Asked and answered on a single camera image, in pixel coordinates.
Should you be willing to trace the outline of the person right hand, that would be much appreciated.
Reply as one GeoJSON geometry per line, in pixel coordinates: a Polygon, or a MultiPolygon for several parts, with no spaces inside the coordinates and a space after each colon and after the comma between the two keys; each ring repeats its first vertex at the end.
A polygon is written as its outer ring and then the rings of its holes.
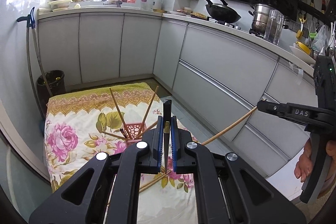
{"type": "MultiPolygon", "coordinates": [[[[330,169],[326,177],[327,180],[332,178],[335,175],[335,152],[336,145],[335,141],[329,141],[326,145],[326,153],[332,158],[330,169]]],[[[299,157],[299,160],[294,169],[294,175],[297,179],[300,179],[301,182],[304,182],[311,174],[313,170],[313,163],[311,161],[312,155],[312,146],[310,139],[304,145],[303,153],[299,157]]]]}

